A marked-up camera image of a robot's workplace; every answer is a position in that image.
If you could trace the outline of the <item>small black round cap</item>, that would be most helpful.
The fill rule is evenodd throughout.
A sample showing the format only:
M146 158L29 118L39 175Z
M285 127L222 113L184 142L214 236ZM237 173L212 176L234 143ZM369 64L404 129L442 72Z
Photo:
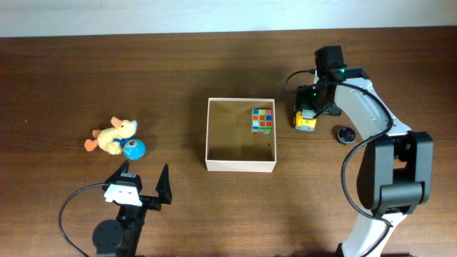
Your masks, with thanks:
M352 144L356 140L356 132L350 127L341 127L337 131L337 140L343 145Z

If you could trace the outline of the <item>yellow grey toy dump truck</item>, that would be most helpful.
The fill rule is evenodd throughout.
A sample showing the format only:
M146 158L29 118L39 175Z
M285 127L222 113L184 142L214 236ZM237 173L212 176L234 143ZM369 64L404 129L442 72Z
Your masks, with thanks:
M315 130L317 118L313 107L306 103L295 103L293 125L298 131L312 132Z

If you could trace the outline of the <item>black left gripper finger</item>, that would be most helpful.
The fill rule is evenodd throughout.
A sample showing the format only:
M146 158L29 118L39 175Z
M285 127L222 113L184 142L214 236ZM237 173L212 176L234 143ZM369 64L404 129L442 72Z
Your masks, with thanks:
M169 180L169 165L167 163L164 165L158 183L156 184L156 192L162 204L171 204L172 192Z
M109 186L111 184L117 184L117 185L126 185L126 181L124 178L121 177L122 173L128 172L129 170L129 161L125 160L121 166L112 174L110 175L105 181L104 184L106 186Z

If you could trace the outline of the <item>colourful puzzle cube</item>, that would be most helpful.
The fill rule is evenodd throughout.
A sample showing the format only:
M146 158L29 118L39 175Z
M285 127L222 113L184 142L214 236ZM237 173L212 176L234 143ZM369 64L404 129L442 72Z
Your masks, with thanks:
M251 133L269 135L273 130L273 112L271 109L253 109L251 112Z

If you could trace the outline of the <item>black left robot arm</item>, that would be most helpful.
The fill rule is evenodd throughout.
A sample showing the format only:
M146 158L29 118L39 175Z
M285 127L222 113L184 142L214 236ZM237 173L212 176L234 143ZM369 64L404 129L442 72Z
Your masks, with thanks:
M105 200L119 207L115 219L102 221L92 234L97 256L135 256L144 220L148 211L160 211L164 204L171 204L172 192L169 166L165 165L156 184L157 196L141 195L141 177L129 173L125 161L102 186Z

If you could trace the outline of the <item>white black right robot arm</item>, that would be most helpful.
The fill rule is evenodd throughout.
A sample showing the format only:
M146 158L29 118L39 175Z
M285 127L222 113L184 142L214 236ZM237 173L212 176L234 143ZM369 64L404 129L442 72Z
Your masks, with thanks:
M397 119L378 96L368 74L344 63L340 46L314 54L314 81L296 89L293 124L313 131L322 114L345 113L363 139L345 157L341 185L358 218L337 256L380 256L397 225L431 193L433 139ZM363 159L356 180L357 205L347 189L346 169L359 149Z

